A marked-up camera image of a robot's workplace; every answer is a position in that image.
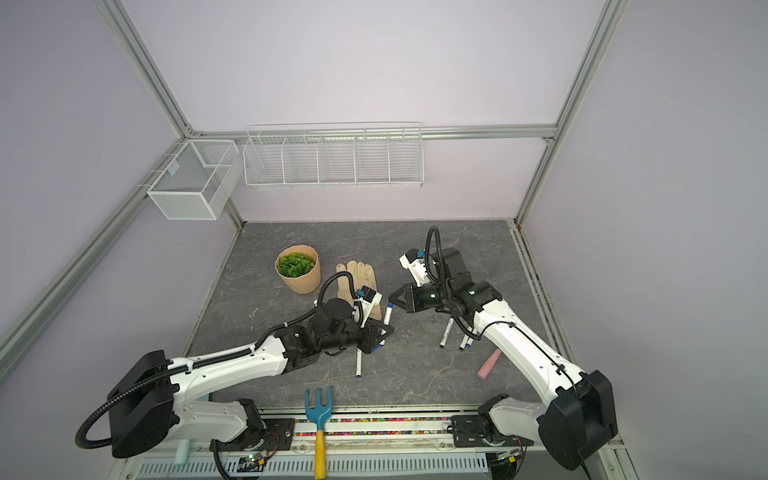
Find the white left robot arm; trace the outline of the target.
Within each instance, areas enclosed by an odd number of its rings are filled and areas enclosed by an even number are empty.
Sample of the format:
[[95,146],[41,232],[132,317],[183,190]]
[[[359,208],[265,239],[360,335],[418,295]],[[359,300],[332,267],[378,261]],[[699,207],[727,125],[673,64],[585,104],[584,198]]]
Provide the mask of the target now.
[[203,406],[203,397],[250,380],[276,377],[351,348],[370,354],[394,331],[333,298],[275,325],[255,342],[211,354],[143,355],[81,424],[76,445],[108,447],[115,458],[145,453],[166,440],[202,439],[255,446],[265,427],[250,400]]

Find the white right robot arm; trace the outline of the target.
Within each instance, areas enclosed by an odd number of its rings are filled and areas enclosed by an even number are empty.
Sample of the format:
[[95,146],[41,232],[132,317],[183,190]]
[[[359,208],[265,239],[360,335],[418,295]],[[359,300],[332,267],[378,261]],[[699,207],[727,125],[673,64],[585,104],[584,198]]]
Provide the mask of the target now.
[[513,311],[497,289],[473,280],[460,252],[411,249],[400,258],[412,282],[389,297],[408,313],[440,310],[470,338],[488,340],[534,388],[536,402],[500,394],[478,410],[485,440],[522,437],[545,447],[563,468],[575,470],[618,433],[611,382],[585,372],[557,353]]

